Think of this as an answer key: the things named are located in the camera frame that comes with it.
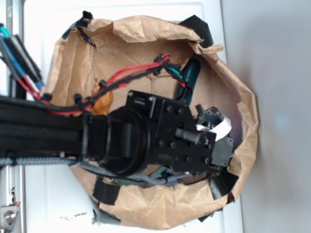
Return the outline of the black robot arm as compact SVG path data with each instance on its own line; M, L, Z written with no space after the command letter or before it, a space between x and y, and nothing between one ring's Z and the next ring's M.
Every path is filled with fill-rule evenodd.
M181 101L131 91L125 106L107 116L58 116L39 103L1 97L1 163L41 157L62 163L63 153L77 163L97 162L93 172L110 177L136 175L148 165L219 173L233 154L231 123L215 107L196 108L193 117Z

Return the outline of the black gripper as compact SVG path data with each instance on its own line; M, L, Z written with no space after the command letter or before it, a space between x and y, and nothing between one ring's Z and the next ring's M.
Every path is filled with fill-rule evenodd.
M143 166L162 165L174 172L220 173L229 165L234 140L231 121L216 107L190 108L178 100L130 91L126 109L147 128L149 150Z

